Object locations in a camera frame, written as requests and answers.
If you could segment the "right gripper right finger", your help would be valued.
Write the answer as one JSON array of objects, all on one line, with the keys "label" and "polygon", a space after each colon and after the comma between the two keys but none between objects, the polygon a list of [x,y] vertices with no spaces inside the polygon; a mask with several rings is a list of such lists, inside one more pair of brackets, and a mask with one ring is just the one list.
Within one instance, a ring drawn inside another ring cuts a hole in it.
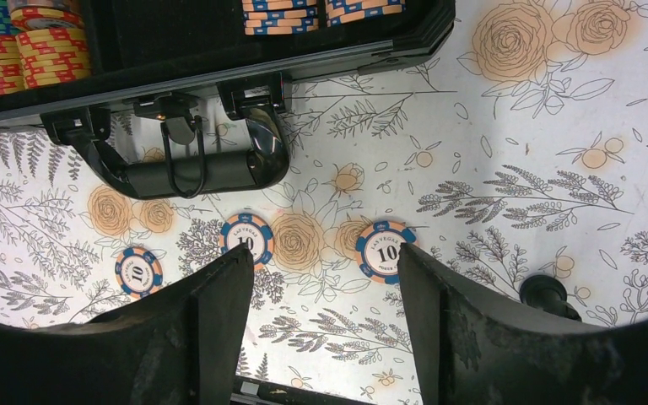
[{"label": "right gripper right finger", "polygon": [[648,404],[648,320],[553,315],[402,245],[398,275],[425,404]]}]

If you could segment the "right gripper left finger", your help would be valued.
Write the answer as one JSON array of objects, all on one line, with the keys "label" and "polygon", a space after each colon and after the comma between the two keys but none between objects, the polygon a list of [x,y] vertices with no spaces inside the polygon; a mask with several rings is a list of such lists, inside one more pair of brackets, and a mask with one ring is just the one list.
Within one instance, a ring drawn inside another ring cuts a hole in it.
[{"label": "right gripper left finger", "polygon": [[227,404],[253,281],[239,246],[83,324],[0,324],[0,404]]}]

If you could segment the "black poker chip case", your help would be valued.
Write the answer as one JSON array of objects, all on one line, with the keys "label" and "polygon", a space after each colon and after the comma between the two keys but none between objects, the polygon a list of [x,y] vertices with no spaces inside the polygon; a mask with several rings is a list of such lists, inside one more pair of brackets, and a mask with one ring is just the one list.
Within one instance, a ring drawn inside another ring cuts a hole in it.
[{"label": "black poker chip case", "polygon": [[[239,1],[87,1],[87,42],[95,74],[0,96],[0,121],[38,116],[51,141],[72,147],[105,183],[128,197],[194,197],[262,189],[289,169],[279,116],[291,85],[346,73],[379,73],[428,60],[454,26],[452,1],[405,1],[402,13],[297,35],[246,35]],[[112,110],[160,120],[165,146],[203,140],[194,114],[216,87],[231,120],[246,123],[245,151],[128,164],[107,142]]]}]

